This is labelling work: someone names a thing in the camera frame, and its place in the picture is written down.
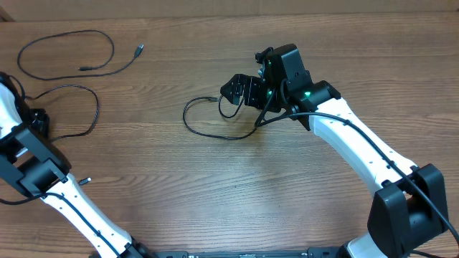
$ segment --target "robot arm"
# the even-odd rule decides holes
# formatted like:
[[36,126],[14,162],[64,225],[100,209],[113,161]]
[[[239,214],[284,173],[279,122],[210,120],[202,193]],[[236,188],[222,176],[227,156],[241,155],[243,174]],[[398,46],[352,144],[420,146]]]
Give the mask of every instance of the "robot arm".
[[[285,109],[284,118],[298,120],[330,144],[374,197],[369,232],[344,246],[348,257],[405,257],[448,229],[412,184],[401,177],[404,173],[414,182],[448,220],[443,175],[434,165],[418,168],[366,127],[333,86],[326,81],[313,83],[294,44],[270,47],[255,59],[262,65],[260,78],[235,75],[220,90],[222,96],[234,105],[243,96],[246,105],[257,109],[277,113]],[[354,127],[320,114],[339,117],[359,128],[391,163]],[[401,172],[395,171],[393,164]],[[404,193],[412,197],[406,199]]]
[[[153,257],[85,195],[69,173],[68,160],[43,135],[47,132],[47,116],[37,116],[37,112],[30,110],[3,73],[0,73],[0,100],[0,177],[28,200],[41,199],[65,216],[93,244],[99,257]],[[17,158],[25,152],[32,157],[15,166]]]

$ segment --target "black cable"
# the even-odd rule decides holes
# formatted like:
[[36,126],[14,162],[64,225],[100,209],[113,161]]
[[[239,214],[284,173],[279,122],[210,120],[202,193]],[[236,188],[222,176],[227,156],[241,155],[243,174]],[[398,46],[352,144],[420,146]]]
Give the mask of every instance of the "black cable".
[[233,118],[237,114],[237,112],[239,111],[240,107],[242,106],[242,103],[244,102],[244,98],[240,102],[239,107],[236,109],[236,112],[231,116],[226,116],[225,114],[223,114],[222,109],[220,108],[220,103],[222,101],[223,95],[220,96],[220,99],[217,99],[216,97],[197,97],[197,98],[194,98],[194,99],[188,101],[188,103],[185,105],[182,120],[183,120],[183,122],[185,124],[186,129],[188,129],[190,132],[196,133],[197,135],[200,135],[200,136],[209,137],[209,138],[216,138],[216,139],[222,139],[222,140],[242,140],[242,139],[246,139],[247,137],[251,136],[257,130],[257,125],[259,123],[261,123],[262,120],[265,120],[265,114],[268,111],[269,107],[271,106],[271,102],[274,99],[275,92],[276,92],[275,90],[273,90],[271,92],[271,96],[270,96],[268,102],[266,103],[265,108],[258,115],[258,118],[255,121],[255,126],[254,126],[253,130],[250,131],[250,133],[248,133],[248,134],[246,134],[244,136],[231,137],[231,136],[210,135],[210,134],[206,134],[206,133],[200,133],[200,132],[196,131],[195,129],[190,128],[188,123],[186,122],[186,112],[189,109],[188,106],[194,101],[197,101],[197,100],[209,100],[211,102],[217,102],[218,101],[218,103],[219,103],[219,107],[218,108],[219,108],[220,115],[222,115],[224,118]]
[[282,100],[282,102],[284,102],[284,104],[288,104],[287,99],[285,99],[285,93],[284,93],[284,87],[286,86],[285,82],[287,82],[287,78],[284,78],[284,80],[280,82],[280,99]]
[[412,250],[411,254],[417,254],[417,255],[420,255],[422,257],[427,257],[427,258],[442,258],[442,257],[439,257],[439,256],[434,255],[434,254],[428,254],[426,252],[417,251],[417,250]]
[[221,95],[220,99],[218,99],[218,112],[220,112],[220,115],[222,115],[222,117],[224,117],[224,118],[233,118],[239,112],[239,109],[241,108],[242,104],[244,103],[244,98],[241,99],[241,101],[239,103],[239,106],[236,109],[236,112],[234,114],[230,115],[230,116],[225,115],[222,112],[222,98],[223,98],[223,95]]
[[61,135],[61,136],[58,136],[56,138],[52,138],[50,139],[49,141],[50,142],[54,142],[56,140],[59,140],[59,139],[63,139],[63,138],[69,138],[69,137],[78,137],[78,136],[84,136],[84,135],[88,135],[90,134],[94,128],[95,128],[95,125],[97,124],[97,121],[98,121],[98,116],[99,116],[99,98],[97,96],[97,94],[95,94],[95,92],[93,90],[91,90],[90,88],[88,87],[85,87],[85,86],[82,86],[82,85],[60,85],[60,86],[57,86],[57,87],[54,87],[52,88],[51,90],[47,90],[45,92],[43,92],[42,94],[36,96],[36,97],[29,97],[29,96],[26,96],[26,99],[29,99],[29,100],[37,100],[39,98],[41,98],[42,96],[54,91],[54,90],[57,90],[57,89],[60,89],[60,88],[63,88],[63,87],[77,87],[77,88],[80,88],[80,89],[84,89],[84,90],[87,90],[89,92],[91,92],[93,95],[94,95],[94,98],[95,98],[95,114],[94,114],[94,120],[93,122],[91,123],[91,126],[83,133],[76,133],[76,134],[69,134],[69,135]]
[[[421,196],[421,199],[423,201],[425,201],[425,203],[427,203],[427,205],[440,217],[441,221],[450,230],[451,234],[454,236],[454,239],[456,240],[456,242],[457,242],[457,244],[459,246],[459,234],[458,234],[458,232],[455,230],[454,226],[438,210],[436,205],[434,205],[434,203],[429,199],[429,197],[427,197],[425,195],[425,193],[416,185],[416,183],[414,183],[407,175],[405,175],[405,173],[403,173],[402,170],[400,170],[400,168],[397,167],[397,165],[395,165],[395,162],[392,161],[362,129],[360,129],[357,125],[353,124],[350,120],[343,119],[343,118],[340,118],[338,116],[330,115],[330,114],[326,114],[326,113],[306,112],[306,113],[297,113],[297,114],[291,114],[291,115],[281,115],[279,117],[276,117],[276,118],[273,118],[273,119],[269,119],[269,120],[267,120],[265,122],[262,122],[262,123],[260,123],[259,125],[256,125],[256,126],[257,127],[261,127],[261,126],[264,126],[264,125],[267,125],[267,124],[270,124],[270,123],[273,123],[275,121],[279,121],[279,120],[282,120],[282,119],[298,118],[298,117],[307,116],[307,115],[316,115],[316,116],[321,116],[321,117],[325,117],[325,118],[331,118],[331,119],[334,119],[334,120],[337,120],[337,121],[340,121],[340,122],[344,123],[344,125],[350,126],[356,132],[358,132],[370,144],[370,146],[373,147],[373,149],[389,164],[389,166],[391,168],[393,168],[406,182],[408,182],[408,184],[417,192],[417,194],[419,196]],[[437,257],[437,256],[433,256],[431,254],[427,254],[427,253],[420,252],[420,251],[416,251],[416,254],[423,255],[423,256],[429,255],[429,256],[426,256],[426,257]]]
[[8,75],[8,76],[10,78],[12,78],[13,80],[15,80],[16,83],[19,85],[19,88],[21,88],[21,98],[23,100],[25,100],[26,99],[26,91],[24,90],[24,87],[22,86],[22,83],[17,78],[15,78],[15,76],[13,76],[13,75]]
[[38,80],[44,80],[44,81],[61,80],[61,79],[69,79],[69,78],[101,77],[101,76],[106,76],[106,75],[114,75],[115,73],[123,71],[124,69],[126,69],[129,65],[131,65],[134,62],[134,60],[141,54],[141,52],[143,50],[143,45],[139,45],[137,47],[137,49],[136,49],[136,52],[134,53],[133,59],[128,64],[126,64],[125,66],[121,67],[120,69],[118,69],[118,70],[116,70],[114,72],[106,72],[106,73],[96,74],[96,75],[68,75],[68,76],[61,76],[61,77],[43,78],[43,77],[38,77],[36,75],[33,75],[33,74],[29,73],[28,71],[26,71],[21,66],[22,53],[24,52],[24,50],[27,47],[30,47],[34,43],[37,43],[37,42],[42,41],[44,39],[51,39],[51,38],[55,38],[55,37],[66,36],[66,35],[69,35],[69,34],[77,34],[77,33],[85,33],[85,32],[96,32],[96,33],[100,33],[103,36],[105,36],[108,39],[108,41],[110,42],[111,46],[112,46],[112,52],[111,52],[110,57],[108,58],[108,60],[105,63],[103,63],[102,65],[99,65],[97,67],[80,67],[79,70],[80,71],[96,70],[96,69],[99,69],[99,68],[102,68],[102,67],[106,66],[112,60],[113,55],[115,54],[115,45],[113,43],[113,40],[107,34],[105,34],[104,32],[95,30],[95,29],[85,29],[85,30],[74,31],[74,32],[65,32],[65,33],[61,33],[61,34],[56,34],[56,35],[51,35],[51,36],[46,36],[46,37],[42,37],[42,38],[39,38],[39,39],[35,39],[34,41],[32,41],[32,42],[28,43],[27,45],[25,45],[24,47],[22,47],[22,49],[19,51],[19,53],[17,55],[17,66],[26,75],[29,75],[32,78],[35,78],[35,79],[38,79]]
[[206,134],[206,133],[200,133],[198,131],[196,131],[195,129],[193,128],[190,128],[189,125],[186,123],[186,112],[188,111],[188,106],[193,103],[194,101],[197,101],[197,100],[209,100],[211,102],[217,102],[218,99],[216,97],[197,97],[197,98],[194,98],[190,101],[188,101],[188,103],[185,105],[185,108],[184,108],[184,114],[183,114],[183,121],[184,121],[184,124],[186,126],[186,128],[192,132],[192,133],[196,133],[197,135],[200,135],[200,136],[204,136],[204,137],[210,137],[210,138],[216,138],[216,139],[222,139],[222,140],[242,140],[242,139],[245,139],[249,136],[251,136],[256,130],[257,128],[254,127],[253,130],[244,135],[244,136],[240,136],[240,137],[230,137],[230,136],[220,136],[220,135],[210,135],[210,134]]
[[20,205],[20,204],[26,204],[30,201],[33,201],[39,198],[46,198],[48,196],[55,196],[58,199],[63,200],[80,217],[80,219],[83,222],[85,222],[86,226],[88,226],[94,232],[94,235],[102,239],[102,241],[104,241],[107,244],[107,246],[116,254],[116,257],[121,258],[120,254],[118,253],[118,251],[116,251],[115,247],[113,247],[113,245],[100,233],[100,231],[95,229],[95,227],[92,226],[91,223],[89,223],[89,221],[81,214],[81,212],[78,211],[78,209],[75,206],[73,206],[73,204],[70,203],[69,200],[67,200],[63,195],[59,195],[57,193],[42,193],[40,195],[31,197],[25,200],[21,200],[21,201],[5,201],[3,199],[0,199],[0,203],[6,204],[6,205]]

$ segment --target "wooden table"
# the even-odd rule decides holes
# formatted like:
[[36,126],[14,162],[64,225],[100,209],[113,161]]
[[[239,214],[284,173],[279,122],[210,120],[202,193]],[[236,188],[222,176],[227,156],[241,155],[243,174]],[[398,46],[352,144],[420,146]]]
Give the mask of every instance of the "wooden table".
[[[123,66],[109,77],[42,82],[22,74],[18,51],[38,37],[100,29]],[[0,24],[0,70],[28,95],[64,83],[91,87],[101,101],[89,136],[56,142],[87,195],[118,225],[153,250],[193,252],[337,246],[366,231],[372,198],[324,141],[298,122],[273,123],[228,142],[190,133],[181,121],[193,97],[218,96],[235,73],[256,75],[253,53],[295,43],[313,80],[329,81],[389,145],[445,176],[450,220],[459,226],[459,16],[347,14],[201,19],[129,19]],[[103,63],[107,40],[86,34],[28,49],[23,64],[43,77],[77,75]],[[32,102],[46,108],[52,135],[89,126],[95,103],[78,89]],[[225,103],[229,113],[234,106]],[[190,124],[207,133],[242,135],[259,112],[234,120],[215,103],[196,104]],[[1,182],[3,199],[20,199]],[[35,201],[0,208],[1,257],[86,257],[93,247],[59,213]],[[449,233],[422,250],[445,256]]]

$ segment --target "cable connector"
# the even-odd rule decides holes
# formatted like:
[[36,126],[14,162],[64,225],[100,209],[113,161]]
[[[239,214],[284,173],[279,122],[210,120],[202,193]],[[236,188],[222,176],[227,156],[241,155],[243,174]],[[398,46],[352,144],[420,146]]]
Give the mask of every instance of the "cable connector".
[[85,184],[91,182],[91,178],[85,178],[85,179],[82,179],[78,182],[78,185],[80,186],[84,186]]
[[139,55],[141,55],[142,50],[143,50],[143,44],[140,44],[140,45],[137,47],[136,52],[134,53],[134,58],[137,58]]
[[80,68],[78,68],[78,69],[79,69],[80,71],[90,71],[90,70],[92,70],[92,69],[94,69],[94,68],[92,68],[92,67],[80,67]]

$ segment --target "wood grain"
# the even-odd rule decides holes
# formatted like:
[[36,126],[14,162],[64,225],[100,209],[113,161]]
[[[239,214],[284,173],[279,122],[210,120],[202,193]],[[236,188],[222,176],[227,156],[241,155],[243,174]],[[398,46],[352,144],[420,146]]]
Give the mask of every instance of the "wood grain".
[[[402,155],[444,174],[450,220],[459,225],[459,16],[340,14],[234,18],[126,19],[0,24],[1,67],[28,95],[63,83],[100,96],[99,123],[83,138],[56,142],[88,196],[154,250],[193,252],[305,249],[341,245],[366,230],[371,196],[355,172],[299,123],[281,121],[235,142],[193,135],[181,111],[193,97],[218,96],[235,73],[255,75],[253,53],[296,43],[314,81],[327,80],[356,114]],[[99,78],[41,82],[22,74],[17,52],[38,37],[100,29],[115,42],[115,70]],[[86,34],[37,43],[26,69],[44,77],[103,63],[110,46]],[[32,102],[46,108],[52,134],[89,126],[95,103],[78,89]],[[226,103],[228,113],[234,110]],[[207,133],[242,135],[258,111],[234,120],[214,103],[189,111]],[[1,197],[20,199],[4,182]],[[0,257],[86,257],[93,248],[39,201],[0,208]],[[422,250],[453,256],[449,234]]]
[[456,11],[459,0],[0,0],[18,22]]

